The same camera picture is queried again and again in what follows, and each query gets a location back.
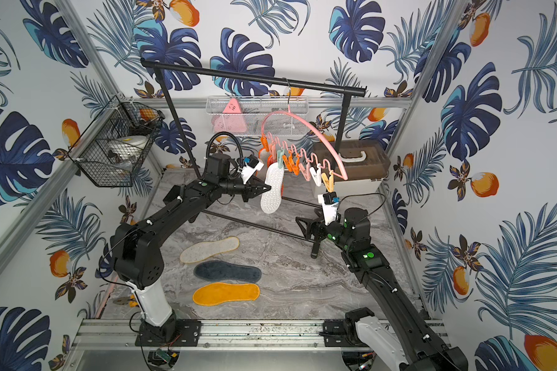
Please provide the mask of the white shoe insole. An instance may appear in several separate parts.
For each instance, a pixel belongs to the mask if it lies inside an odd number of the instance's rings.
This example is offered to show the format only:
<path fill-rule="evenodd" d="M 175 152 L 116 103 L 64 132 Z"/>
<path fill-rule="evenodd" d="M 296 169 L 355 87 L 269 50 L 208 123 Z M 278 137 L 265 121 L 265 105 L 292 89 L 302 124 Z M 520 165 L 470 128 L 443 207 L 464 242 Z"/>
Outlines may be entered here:
<path fill-rule="evenodd" d="M 284 168 L 277 162 L 269 166 L 265 184 L 271 189 L 261 195 L 261 210 L 266 214 L 275 213 L 282 202 Z"/>

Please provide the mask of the pink clip hanger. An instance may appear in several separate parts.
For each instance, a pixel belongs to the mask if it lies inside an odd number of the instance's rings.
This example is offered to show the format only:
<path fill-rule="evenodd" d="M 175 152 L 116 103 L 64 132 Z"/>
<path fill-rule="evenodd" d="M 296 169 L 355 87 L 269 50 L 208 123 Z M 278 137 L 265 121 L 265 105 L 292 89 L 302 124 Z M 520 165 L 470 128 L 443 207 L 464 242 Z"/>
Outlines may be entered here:
<path fill-rule="evenodd" d="M 294 127 L 303 125 L 307 133 L 295 141 L 285 134 L 267 129 L 267 123 L 278 117 L 285 117 L 286 124 Z M 328 139 L 317 125 L 319 120 L 308 122 L 292 111 L 291 107 L 266 114 L 261 121 L 261 153 L 269 156 L 269 163 L 278 165 L 294 176 L 302 176 L 307 182 L 327 191 L 334 191 L 337 179 L 347 181 L 350 177 L 344 160 L 334 147 L 336 140 Z"/>

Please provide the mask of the orange shoe insole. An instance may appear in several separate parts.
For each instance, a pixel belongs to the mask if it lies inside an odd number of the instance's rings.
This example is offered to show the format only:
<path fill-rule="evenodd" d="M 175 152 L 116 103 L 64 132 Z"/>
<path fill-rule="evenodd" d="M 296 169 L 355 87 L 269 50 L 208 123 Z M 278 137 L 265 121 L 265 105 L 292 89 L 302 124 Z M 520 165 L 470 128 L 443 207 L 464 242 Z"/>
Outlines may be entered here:
<path fill-rule="evenodd" d="M 256 284 L 227 284 L 223 282 L 208 284 L 197 289 L 193 302 L 200 306 L 217 306 L 229 302 L 255 301 L 260 295 Z"/>
<path fill-rule="evenodd" d="M 180 262 L 184 264 L 195 264 L 207 260 L 213 256 L 237 250 L 240 240 L 237 237 L 227 237 L 219 241 L 205 241 L 188 247 L 180 255 Z"/>

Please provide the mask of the dark grey shoe insole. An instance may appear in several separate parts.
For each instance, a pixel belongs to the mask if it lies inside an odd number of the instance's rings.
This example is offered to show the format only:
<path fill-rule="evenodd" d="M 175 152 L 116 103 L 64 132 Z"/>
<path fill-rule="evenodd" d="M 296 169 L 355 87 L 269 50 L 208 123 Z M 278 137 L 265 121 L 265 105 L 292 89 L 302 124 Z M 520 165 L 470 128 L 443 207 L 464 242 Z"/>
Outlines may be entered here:
<path fill-rule="evenodd" d="M 196 277 L 210 282 L 240 281 L 255 284 L 262 277 L 262 272 L 257 267 L 226 261 L 204 261 L 193 269 L 193 273 Z"/>

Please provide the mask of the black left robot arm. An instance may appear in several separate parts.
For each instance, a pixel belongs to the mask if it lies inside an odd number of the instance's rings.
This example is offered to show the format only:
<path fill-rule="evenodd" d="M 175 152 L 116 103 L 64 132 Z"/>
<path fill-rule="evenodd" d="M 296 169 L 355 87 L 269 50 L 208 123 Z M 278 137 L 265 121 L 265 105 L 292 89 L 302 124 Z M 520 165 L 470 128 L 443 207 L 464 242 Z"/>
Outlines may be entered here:
<path fill-rule="evenodd" d="M 121 224 L 114 232 L 111 267 L 119 284 L 130 288 L 137 299 L 142 315 L 139 342 L 165 345 L 179 335 L 179 321 L 161 281 L 165 270 L 161 249 L 165 242 L 222 196 L 241 196 L 247 202 L 270 191 L 270 185 L 255 175 L 263 166 L 255 155 L 240 154 L 233 159 L 212 154 L 195 180 L 171 188 L 162 209 L 134 225 Z"/>

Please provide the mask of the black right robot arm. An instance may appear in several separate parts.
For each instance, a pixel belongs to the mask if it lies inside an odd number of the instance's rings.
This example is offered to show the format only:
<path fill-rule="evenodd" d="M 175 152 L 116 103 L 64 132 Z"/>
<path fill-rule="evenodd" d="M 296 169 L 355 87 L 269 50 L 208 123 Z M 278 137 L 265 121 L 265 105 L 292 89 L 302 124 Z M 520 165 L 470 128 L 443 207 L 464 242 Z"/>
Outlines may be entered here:
<path fill-rule="evenodd" d="M 343 262 L 371 294 L 388 320 L 386 326 L 367 308 L 350 311 L 335 335 L 351 346 L 367 346 L 390 370 L 466 370 L 467 357 L 449 347 L 424 320 L 400 287 L 394 271 L 371 241 L 367 210 L 351 207 L 330 224 L 323 213 L 315 220 L 298 217 L 303 236 L 319 249 L 330 241 L 341 250 Z"/>

